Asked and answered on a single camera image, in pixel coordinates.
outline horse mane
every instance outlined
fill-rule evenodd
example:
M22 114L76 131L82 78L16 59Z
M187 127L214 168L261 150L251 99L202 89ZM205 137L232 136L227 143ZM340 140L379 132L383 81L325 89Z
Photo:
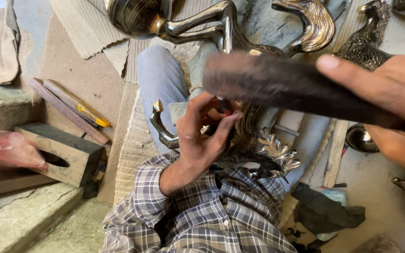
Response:
M307 27L300 40L303 51L317 51L332 40L335 23L320 0L276 0L274 4L300 12L313 24Z
M377 15L379 18L378 27L376 27L376 38L379 45L384 40L385 28L390 19L390 5L386 1L381 2L380 0L376 4L378 4Z

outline pink plastic bag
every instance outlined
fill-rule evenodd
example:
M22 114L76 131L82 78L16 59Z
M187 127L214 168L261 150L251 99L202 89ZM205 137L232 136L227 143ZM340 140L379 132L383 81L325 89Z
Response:
M0 169L13 167L46 171L48 165L35 144L23 135L0 131Z

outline man's hand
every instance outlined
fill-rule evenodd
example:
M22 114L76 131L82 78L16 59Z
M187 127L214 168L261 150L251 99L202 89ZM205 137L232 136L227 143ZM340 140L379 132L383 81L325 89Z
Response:
M162 172L160 190L170 196L178 189L196 181L224 151L234 123L243 117L240 105L232 103L235 112L226 117L218 113L214 95L203 92L187 104L185 115L176 123L180 158ZM202 135L201 128L218 125L214 135Z
M359 97L405 119L405 56L397 55L374 72L338 57L323 55L317 68L325 76L343 85ZM405 166L405 132L366 125L381 152Z

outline wooden stick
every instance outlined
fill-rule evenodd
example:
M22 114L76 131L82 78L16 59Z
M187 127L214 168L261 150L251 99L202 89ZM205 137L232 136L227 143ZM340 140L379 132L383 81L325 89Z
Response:
M64 102L62 102L58 97L56 97L51 91L43 86L43 82L37 78L32 78L29 81L29 85L34 89L38 95L52 104L59 112L69 118L76 126L84 130L89 136L98 141L101 144L106 144L109 142L109 137L107 137L101 130L95 128L89 124L85 119L81 118L77 113L73 112Z
M76 95L71 93L69 90L61 86L56 81L45 79L43 81L43 86L49 89L56 96L58 96L66 104L75 108L76 111L78 111L88 119L92 120L96 124L102 127L110 127L109 122L101 114L99 114L99 112L89 106L82 99L76 97Z
M324 171L324 187L332 188L335 185L347 130L348 121L338 119L335 123L335 129L332 135L332 146L329 152L328 164Z

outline polished metal sphere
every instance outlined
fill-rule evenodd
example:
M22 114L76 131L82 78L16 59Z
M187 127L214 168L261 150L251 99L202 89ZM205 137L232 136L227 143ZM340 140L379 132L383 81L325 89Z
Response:
M107 13L110 21L130 38L147 40L157 34L151 32L155 20L168 20L171 0L109 0Z
M346 143L353 149L365 153L377 153L379 148L371 139L363 124L355 124L346 132Z

